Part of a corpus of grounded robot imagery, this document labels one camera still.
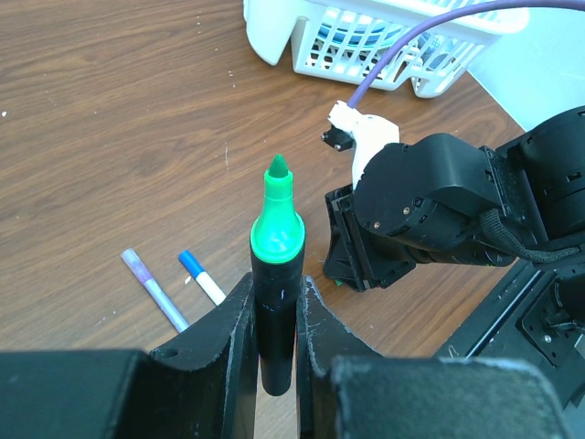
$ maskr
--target wood grain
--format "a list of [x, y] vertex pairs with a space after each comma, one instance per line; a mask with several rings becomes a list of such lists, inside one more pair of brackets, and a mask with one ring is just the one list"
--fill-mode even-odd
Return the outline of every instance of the wood grain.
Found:
[[[190, 321], [211, 308], [176, 260], [191, 249], [229, 291], [250, 268], [262, 172], [285, 154], [307, 227], [304, 272], [359, 336], [428, 356], [505, 270], [426, 266], [355, 294], [322, 275], [324, 193], [349, 153], [319, 138], [352, 86], [293, 73], [250, 48], [241, 2], [4, 0], [0, 8], [0, 349], [153, 348], [173, 328], [132, 277], [134, 247]], [[409, 84], [361, 110], [405, 142], [450, 132], [500, 145], [519, 128], [468, 75], [445, 95]], [[294, 394], [260, 392], [257, 437], [295, 437]]]

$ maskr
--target green object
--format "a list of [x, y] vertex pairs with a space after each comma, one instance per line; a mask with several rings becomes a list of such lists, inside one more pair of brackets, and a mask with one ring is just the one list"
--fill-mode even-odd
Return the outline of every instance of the green object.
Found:
[[304, 224], [294, 210], [294, 175], [280, 154], [264, 173], [264, 207], [254, 221], [250, 245], [256, 257], [268, 263], [285, 263], [303, 249]]

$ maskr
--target white plastic basket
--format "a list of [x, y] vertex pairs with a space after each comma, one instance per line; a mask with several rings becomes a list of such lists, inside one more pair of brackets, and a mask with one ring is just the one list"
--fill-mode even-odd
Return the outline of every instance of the white plastic basket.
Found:
[[[297, 73], [359, 83], [387, 48], [429, 16], [486, 0], [244, 0], [248, 39], [276, 65], [291, 40]], [[445, 92], [482, 49], [526, 27], [527, 9], [467, 16], [411, 41], [373, 87], [395, 90], [411, 79], [421, 98]]]

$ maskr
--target cable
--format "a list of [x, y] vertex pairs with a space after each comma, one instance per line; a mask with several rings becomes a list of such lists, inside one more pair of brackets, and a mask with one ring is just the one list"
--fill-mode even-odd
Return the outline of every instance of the cable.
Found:
[[497, 11], [501, 9], [515, 9], [518, 7], [552, 7], [556, 9], [574, 9], [576, 11], [585, 12], [585, 1], [584, 0], [496, 0], [488, 3], [479, 3], [476, 5], [468, 5], [453, 9], [452, 11], [446, 12], [439, 16], [433, 16], [422, 23], [419, 23], [406, 34], [400, 37], [384, 54], [379, 62], [376, 63], [374, 68], [367, 74], [362, 80], [361, 84], [357, 86], [356, 91], [352, 94], [347, 106], [350, 108], [356, 108], [359, 102], [366, 94], [367, 89], [372, 82], [378, 77], [378, 74], [396, 57], [402, 48], [408, 45], [412, 39], [418, 35], [426, 32], [432, 27], [441, 25], [448, 21], [461, 18], [462, 16], [472, 16], [480, 14], [482, 12]]

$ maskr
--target tabletop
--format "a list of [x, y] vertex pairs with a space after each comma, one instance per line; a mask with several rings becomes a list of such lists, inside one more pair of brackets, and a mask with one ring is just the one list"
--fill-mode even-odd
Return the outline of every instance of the tabletop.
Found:
[[[0, 8], [0, 349], [154, 348], [173, 327], [123, 264], [136, 249], [190, 322], [213, 308], [177, 260], [225, 292], [250, 269], [262, 174], [284, 154], [307, 231], [304, 273], [387, 356], [430, 356], [505, 269], [419, 266], [357, 294], [322, 273], [324, 194], [351, 152], [320, 134], [354, 86], [269, 66], [235, 0], [4, 0]], [[401, 140], [446, 132], [496, 147], [520, 128], [471, 78], [422, 100], [370, 91]], [[293, 391], [259, 389], [256, 437], [295, 437]]]

